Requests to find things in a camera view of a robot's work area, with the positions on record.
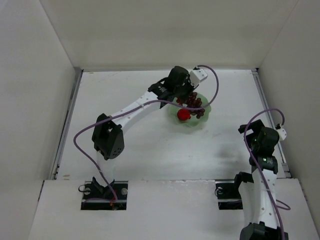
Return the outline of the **dark red fake grape bunch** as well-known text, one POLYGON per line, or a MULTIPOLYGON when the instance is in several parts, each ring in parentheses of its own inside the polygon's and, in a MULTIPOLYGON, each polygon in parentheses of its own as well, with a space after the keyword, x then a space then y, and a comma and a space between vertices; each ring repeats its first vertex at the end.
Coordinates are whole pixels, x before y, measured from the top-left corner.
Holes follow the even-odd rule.
POLYGON ((197 92, 192 92, 185 100, 181 100, 180 98, 178 98, 176 100, 176 103, 187 108, 200 108, 200 110, 189 110, 191 117, 194 116, 197 119, 200 119, 204 116, 205 110, 202 108, 203 102, 202 99, 198 96, 197 92))

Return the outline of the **red fake apple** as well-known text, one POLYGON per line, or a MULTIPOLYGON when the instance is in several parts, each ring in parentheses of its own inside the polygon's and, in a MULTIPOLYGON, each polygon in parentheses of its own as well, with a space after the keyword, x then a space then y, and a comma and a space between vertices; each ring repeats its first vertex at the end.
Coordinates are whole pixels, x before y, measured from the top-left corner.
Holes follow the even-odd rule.
POLYGON ((187 121, 191 118, 191 113, 189 110, 187 109, 184 109, 184 108, 181 108, 180 110, 178 110, 177 112, 177 118, 180 120, 180 121, 187 121))

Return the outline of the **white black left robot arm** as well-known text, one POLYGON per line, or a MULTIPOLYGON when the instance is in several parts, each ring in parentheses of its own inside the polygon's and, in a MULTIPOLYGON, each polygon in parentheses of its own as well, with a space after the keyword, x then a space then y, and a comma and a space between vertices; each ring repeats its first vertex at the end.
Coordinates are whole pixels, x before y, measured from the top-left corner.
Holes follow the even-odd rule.
POLYGON ((97 158, 99 173, 112 182, 114 159, 125 148, 125 133, 144 117, 167 104, 186 108, 186 105, 175 100, 187 100, 207 77, 207 73, 200 68, 189 71, 175 66, 167 77, 153 83, 140 98, 127 107, 110 116, 104 113, 99 115, 91 138, 94 149, 100 154, 97 158))

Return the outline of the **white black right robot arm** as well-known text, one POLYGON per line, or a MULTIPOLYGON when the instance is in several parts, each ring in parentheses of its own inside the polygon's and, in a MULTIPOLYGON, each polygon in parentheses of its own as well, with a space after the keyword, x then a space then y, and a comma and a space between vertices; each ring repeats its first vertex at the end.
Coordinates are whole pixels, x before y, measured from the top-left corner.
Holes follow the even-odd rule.
POLYGON ((238 129, 248 146, 251 173, 239 172, 234 179, 243 214, 241 240, 287 240, 276 204, 278 161, 274 157, 279 133, 259 119, 238 129))

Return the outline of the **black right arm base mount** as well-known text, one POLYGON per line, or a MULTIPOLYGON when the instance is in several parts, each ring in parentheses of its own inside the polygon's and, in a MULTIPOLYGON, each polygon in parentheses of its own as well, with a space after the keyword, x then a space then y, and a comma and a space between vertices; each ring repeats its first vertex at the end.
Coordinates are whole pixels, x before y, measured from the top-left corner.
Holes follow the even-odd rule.
POLYGON ((215 183, 215 196, 218 200, 219 210, 242 210, 242 199, 240 193, 234 188, 231 181, 218 181, 215 183))

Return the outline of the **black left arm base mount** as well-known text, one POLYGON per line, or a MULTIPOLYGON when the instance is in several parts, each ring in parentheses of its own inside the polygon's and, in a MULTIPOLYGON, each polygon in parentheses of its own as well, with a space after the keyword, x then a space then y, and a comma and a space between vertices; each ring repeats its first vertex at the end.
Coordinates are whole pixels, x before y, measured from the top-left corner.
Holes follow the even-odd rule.
POLYGON ((78 187, 82 193, 81 210, 83 211, 125 211, 129 183, 127 181, 113 181, 110 186, 117 199, 108 186, 98 183, 95 177, 78 187))

